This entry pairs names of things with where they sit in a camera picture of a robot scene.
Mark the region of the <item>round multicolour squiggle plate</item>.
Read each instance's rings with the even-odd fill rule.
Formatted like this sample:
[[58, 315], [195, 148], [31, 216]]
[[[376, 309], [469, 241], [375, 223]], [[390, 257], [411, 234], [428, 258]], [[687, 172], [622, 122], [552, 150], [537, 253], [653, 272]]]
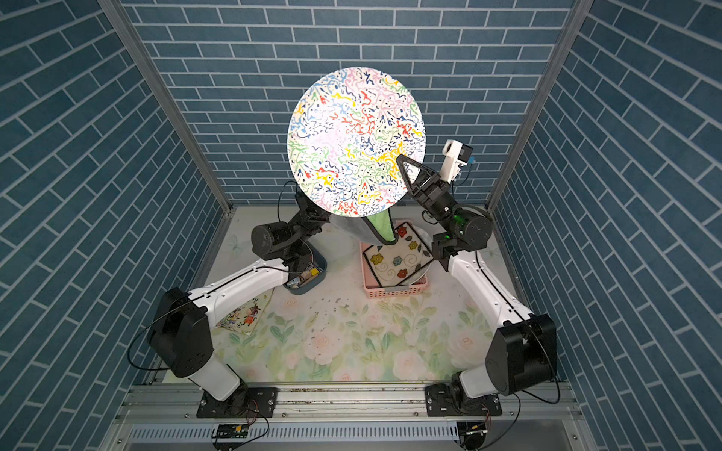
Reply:
[[426, 127], [412, 93], [382, 71], [351, 67], [316, 81], [291, 114], [291, 174], [316, 205], [332, 214], [366, 217], [407, 194], [396, 163], [422, 162]]

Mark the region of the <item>square floral plate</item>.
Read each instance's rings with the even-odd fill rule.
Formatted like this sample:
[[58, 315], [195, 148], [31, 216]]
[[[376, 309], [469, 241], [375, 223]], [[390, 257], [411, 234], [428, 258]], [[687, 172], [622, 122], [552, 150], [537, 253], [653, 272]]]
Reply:
[[372, 287], [394, 289], [410, 286], [425, 276], [434, 262], [432, 238], [409, 221], [395, 227], [394, 244], [361, 244], [361, 260]]

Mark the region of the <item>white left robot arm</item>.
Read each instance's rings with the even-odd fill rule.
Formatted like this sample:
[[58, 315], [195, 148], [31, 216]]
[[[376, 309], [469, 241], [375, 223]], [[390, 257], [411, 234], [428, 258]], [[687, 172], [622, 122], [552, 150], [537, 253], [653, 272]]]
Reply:
[[299, 192], [299, 212], [290, 221], [254, 227], [257, 261], [205, 287], [167, 291], [149, 326], [148, 342], [178, 378], [186, 378], [216, 401], [236, 400], [244, 381], [214, 351], [212, 328], [261, 293], [282, 286], [315, 265], [308, 239], [322, 231], [331, 213]]

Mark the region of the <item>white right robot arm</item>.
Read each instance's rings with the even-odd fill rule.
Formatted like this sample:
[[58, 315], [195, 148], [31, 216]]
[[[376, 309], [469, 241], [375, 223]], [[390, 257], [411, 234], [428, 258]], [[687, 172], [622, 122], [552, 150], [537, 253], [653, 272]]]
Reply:
[[457, 398], [509, 396], [557, 381], [554, 321], [516, 299], [479, 255], [493, 232], [491, 214], [457, 202], [450, 183], [430, 167], [405, 155], [397, 158], [397, 165], [408, 194], [443, 227], [432, 237], [434, 260], [461, 283], [494, 332], [484, 362], [453, 377]]

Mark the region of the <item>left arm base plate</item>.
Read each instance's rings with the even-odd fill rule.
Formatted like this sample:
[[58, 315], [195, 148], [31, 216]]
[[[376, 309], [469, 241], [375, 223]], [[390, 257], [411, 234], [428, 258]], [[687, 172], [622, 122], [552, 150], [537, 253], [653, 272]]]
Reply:
[[197, 409], [197, 418], [272, 418], [278, 401], [278, 388], [272, 386], [248, 386], [242, 384], [226, 400], [216, 400], [207, 391]]

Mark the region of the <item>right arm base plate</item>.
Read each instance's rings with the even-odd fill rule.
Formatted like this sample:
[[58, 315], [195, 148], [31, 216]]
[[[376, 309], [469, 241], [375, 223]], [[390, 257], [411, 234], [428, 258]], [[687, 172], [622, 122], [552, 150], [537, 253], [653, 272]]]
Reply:
[[459, 381], [427, 385], [424, 393], [429, 417], [502, 415], [498, 396], [470, 398]]

